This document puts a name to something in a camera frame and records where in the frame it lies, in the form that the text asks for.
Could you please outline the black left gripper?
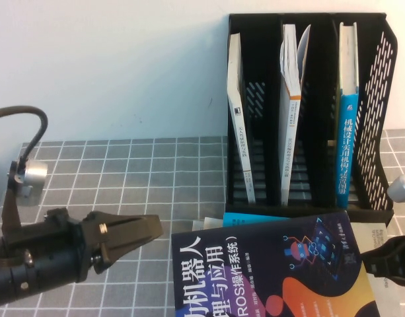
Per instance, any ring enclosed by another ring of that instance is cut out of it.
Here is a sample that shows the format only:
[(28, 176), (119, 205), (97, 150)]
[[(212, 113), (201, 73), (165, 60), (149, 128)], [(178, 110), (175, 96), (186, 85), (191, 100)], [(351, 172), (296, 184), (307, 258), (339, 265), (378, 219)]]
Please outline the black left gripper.
[[(68, 217), (73, 247), (77, 255), (74, 280), (87, 279), (89, 270), (100, 275), (121, 257), (154, 241), (163, 234), (158, 215), (114, 216), (101, 211), (91, 211), (83, 220)], [(132, 242), (109, 242), (110, 237), (141, 238)]]

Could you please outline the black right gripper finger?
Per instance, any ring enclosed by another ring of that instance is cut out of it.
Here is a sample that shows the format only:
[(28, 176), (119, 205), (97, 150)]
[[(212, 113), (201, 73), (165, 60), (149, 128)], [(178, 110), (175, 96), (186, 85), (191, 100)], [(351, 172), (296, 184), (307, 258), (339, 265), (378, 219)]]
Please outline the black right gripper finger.
[(387, 278), (397, 285), (405, 286), (405, 266), (385, 267), (377, 264), (368, 264), (367, 273), (373, 274), (375, 277)]
[(395, 236), (387, 240), (382, 246), (362, 253), (362, 259), (384, 259), (401, 256), (405, 252), (405, 235)]

